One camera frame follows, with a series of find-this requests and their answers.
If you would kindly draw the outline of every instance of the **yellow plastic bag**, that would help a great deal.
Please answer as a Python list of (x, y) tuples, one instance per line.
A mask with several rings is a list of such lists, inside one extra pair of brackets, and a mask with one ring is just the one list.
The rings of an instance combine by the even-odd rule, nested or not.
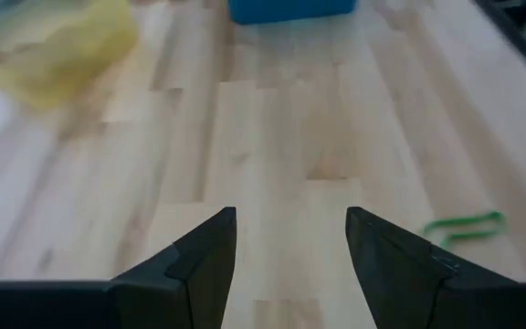
[(91, 0), (74, 25), (0, 64), (0, 87), (35, 109), (58, 106), (127, 54), (135, 41), (127, 0)]

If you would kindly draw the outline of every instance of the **green object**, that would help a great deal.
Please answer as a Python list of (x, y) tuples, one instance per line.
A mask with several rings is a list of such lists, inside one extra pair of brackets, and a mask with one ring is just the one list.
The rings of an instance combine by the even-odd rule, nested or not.
[(495, 227), (491, 229), (480, 229), (470, 232), (457, 232), (457, 233), (448, 233), (446, 237), (442, 240), (439, 246), (443, 249), (449, 249), (452, 242), (463, 239), (483, 239), (492, 237), (500, 233), (506, 227), (504, 220), (504, 215), (499, 211), (493, 210), (488, 213), (469, 216), (462, 218), (445, 218), (432, 221), (424, 227), (424, 236), (431, 233), (432, 230), (437, 228), (454, 228), (454, 227), (463, 227), (466, 225), (480, 224), (487, 221), (495, 222)]

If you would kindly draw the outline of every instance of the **blue box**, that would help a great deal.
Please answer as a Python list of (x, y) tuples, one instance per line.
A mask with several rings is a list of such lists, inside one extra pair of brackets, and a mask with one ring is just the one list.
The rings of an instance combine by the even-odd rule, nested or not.
[(239, 24), (347, 14), (355, 5), (356, 0), (228, 0), (230, 15)]

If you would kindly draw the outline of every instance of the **light wood grain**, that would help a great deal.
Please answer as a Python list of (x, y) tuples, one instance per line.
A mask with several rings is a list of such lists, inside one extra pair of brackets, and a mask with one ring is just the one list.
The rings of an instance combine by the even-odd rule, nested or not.
[(138, 47), (66, 108), (0, 96), (0, 279), (109, 278), (235, 206), (225, 328), (371, 328), (361, 206), (414, 232), (496, 208), (509, 231), (454, 251), (526, 280), (526, 63), (476, 7), (242, 27), (225, 3), (138, 4)]

